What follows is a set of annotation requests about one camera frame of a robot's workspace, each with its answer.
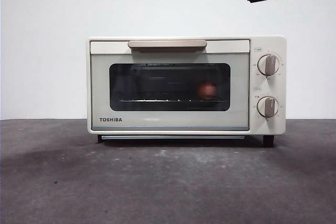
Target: temperature knob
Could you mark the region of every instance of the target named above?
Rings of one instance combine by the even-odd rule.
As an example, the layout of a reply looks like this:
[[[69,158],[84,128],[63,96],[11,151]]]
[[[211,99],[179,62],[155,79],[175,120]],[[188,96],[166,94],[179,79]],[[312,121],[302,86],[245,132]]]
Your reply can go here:
[[[275,55],[264,55],[258,61],[258,69],[264,76],[272,76],[279,70],[279,60]]]
[[[259,100],[257,109],[263,117],[271,118],[278,113],[279,104],[273,97],[264,97]]]

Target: oven rack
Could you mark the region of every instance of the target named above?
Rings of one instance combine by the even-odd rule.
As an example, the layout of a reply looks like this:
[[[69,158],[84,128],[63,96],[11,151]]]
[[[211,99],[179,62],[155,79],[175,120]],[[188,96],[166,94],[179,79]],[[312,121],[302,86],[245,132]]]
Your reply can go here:
[[[211,103],[211,102],[227,102],[227,101],[205,101],[205,100],[119,100],[119,102],[205,102],[205,103]]]

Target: control panel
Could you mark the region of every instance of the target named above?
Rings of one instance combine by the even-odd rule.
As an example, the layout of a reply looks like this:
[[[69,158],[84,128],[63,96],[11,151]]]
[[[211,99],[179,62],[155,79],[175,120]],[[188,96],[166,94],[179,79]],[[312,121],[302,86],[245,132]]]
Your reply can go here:
[[[281,134],[286,127],[286,40],[251,41],[250,127],[263,134]]]

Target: oven handle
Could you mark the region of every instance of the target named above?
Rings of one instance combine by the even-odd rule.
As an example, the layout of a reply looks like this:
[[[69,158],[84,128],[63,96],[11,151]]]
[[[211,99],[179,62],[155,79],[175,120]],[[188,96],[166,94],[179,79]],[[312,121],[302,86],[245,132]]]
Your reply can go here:
[[[204,50],[206,40],[132,40],[128,46],[132,50],[143,51],[197,51]]]

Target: toshiba logo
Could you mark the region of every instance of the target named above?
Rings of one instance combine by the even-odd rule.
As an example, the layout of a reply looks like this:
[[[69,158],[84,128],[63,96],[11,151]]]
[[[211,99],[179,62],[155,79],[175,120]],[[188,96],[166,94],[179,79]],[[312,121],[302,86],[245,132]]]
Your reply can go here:
[[[100,122],[122,122],[121,118],[99,118]]]

